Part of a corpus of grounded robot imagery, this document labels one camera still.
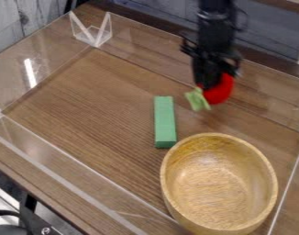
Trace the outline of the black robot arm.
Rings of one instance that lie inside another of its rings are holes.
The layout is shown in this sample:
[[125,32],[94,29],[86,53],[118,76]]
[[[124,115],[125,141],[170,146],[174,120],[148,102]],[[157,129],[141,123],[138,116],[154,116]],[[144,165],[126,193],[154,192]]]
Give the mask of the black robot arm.
[[198,0],[197,31],[182,35],[180,51],[190,57],[193,81],[202,90],[219,85],[224,73],[237,74],[236,12],[233,0]]

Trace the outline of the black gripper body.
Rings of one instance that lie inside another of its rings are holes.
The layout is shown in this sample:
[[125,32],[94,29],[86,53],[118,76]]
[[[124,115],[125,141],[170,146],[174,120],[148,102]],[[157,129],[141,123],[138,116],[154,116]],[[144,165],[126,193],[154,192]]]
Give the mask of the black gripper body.
[[241,55],[233,47],[236,27],[235,12],[200,12],[197,14],[197,31],[182,34],[180,51],[193,61],[225,62],[231,69],[229,75],[236,75]]

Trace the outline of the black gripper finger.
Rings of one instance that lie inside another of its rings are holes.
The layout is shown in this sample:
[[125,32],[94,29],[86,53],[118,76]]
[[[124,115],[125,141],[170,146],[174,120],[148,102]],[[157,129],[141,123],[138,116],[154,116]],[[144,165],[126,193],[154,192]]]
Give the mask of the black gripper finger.
[[202,89],[208,90],[213,88],[219,82],[223,73],[227,73],[231,69],[231,66],[225,62],[215,63],[207,62],[202,66],[202,78],[201,84]]
[[192,71],[193,71],[194,84],[204,85],[204,62],[202,61],[192,62]]

